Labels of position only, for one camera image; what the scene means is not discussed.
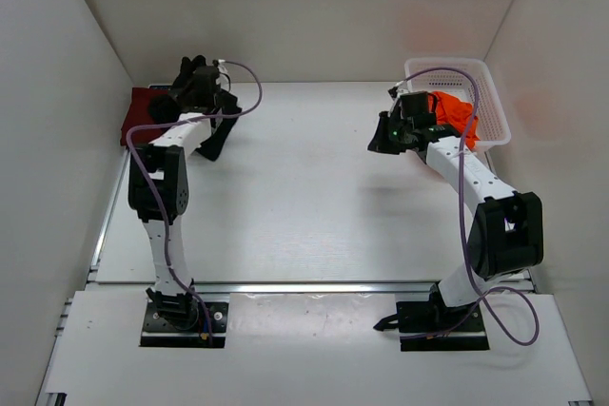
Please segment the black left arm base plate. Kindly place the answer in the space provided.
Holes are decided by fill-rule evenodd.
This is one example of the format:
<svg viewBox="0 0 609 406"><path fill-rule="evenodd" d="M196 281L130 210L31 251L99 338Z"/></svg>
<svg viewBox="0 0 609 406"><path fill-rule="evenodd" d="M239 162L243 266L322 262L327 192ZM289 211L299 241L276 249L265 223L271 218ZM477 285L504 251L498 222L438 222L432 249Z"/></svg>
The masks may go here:
<svg viewBox="0 0 609 406"><path fill-rule="evenodd" d="M145 348L223 349L229 317L228 301L207 301L204 309L195 299L181 297L157 307L149 297L140 346Z"/></svg>

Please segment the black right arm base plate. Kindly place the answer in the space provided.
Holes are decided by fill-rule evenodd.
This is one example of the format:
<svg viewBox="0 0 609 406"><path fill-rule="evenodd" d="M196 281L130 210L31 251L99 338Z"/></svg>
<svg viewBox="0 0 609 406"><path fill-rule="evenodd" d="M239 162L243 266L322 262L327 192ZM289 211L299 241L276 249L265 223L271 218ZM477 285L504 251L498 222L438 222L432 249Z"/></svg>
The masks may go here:
<svg viewBox="0 0 609 406"><path fill-rule="evenodd" d="M446 308L437 300L397 301L396 312L374 329L397 330L402 352L488 351L490 344L478 304Z"/></svg>

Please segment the dark red t shirt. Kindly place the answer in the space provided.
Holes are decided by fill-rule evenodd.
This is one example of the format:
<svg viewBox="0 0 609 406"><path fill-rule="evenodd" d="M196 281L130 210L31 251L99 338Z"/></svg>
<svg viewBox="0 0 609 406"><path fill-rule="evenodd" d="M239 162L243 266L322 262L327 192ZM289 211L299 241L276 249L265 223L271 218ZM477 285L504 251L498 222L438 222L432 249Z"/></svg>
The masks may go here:
<svg viewBox="0 0 609 406"><path fill-rule="evenodd" d="M120 146L127 146L127 133L132 127L155 124L148 113L149 104L154 97L166 93L162 89L146 87L134 87L131 90L131 102L121 127ZM164 132L162 128L137 131L132 135L132 141L135 145L147 144L160 137Z"/></svg>

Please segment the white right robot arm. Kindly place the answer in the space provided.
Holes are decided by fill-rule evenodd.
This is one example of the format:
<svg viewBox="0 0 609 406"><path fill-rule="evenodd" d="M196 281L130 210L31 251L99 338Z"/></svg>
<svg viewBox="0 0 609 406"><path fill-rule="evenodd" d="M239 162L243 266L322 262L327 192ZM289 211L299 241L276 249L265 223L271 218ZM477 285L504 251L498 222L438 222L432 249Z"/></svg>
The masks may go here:
<svg viewBox="0 0 609 406"><path fill-rule="evenodd" d="M473 216L470 224L460 224L467 233L463 264L438 283L440 297L427 306L430 323L447 330L461 319L463 306L503 278L542 262L541 201L499 179L454 126L439 123L430 93L393 88L389 94L393 105L380 113L368 150L417 153L457 191L460 211Z"/></svg>

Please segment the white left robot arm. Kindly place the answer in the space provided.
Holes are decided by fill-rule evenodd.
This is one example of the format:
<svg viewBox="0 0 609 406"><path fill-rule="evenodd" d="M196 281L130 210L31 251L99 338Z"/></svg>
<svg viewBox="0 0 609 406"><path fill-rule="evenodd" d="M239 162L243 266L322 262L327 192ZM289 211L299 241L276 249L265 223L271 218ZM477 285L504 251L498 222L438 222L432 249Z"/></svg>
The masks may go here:
<svg viewBox="0 0 609 406"><path fill-rule="evenodd" d="M124 133L131 154L128 204L147 231L155 283L154 311L181 331L203 326L206 306L196 296L184 254L181 219L187 210L187 158L216 161L241 113L219 62L184 58L166 90L152 90L147 119Z"/></svg>

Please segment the orange t shirt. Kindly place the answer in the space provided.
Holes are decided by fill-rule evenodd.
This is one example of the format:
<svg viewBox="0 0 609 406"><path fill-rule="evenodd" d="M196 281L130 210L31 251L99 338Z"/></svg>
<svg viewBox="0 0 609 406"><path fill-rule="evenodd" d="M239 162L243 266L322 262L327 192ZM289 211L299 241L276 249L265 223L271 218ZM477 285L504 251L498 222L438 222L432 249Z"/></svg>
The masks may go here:
<svg viewBox="0 0 609 406"><path fill-rule="evenodd" d="M477 135L477 116L472 116L473 106L463 102L459 98L441 91L430 92L428 105L431 112L436 115L437 123L450 124L460 134L463 134L467 123L473 119L472 126L467 131L465 144L470 150L474 150L476 142L480 139Z"/></svg>

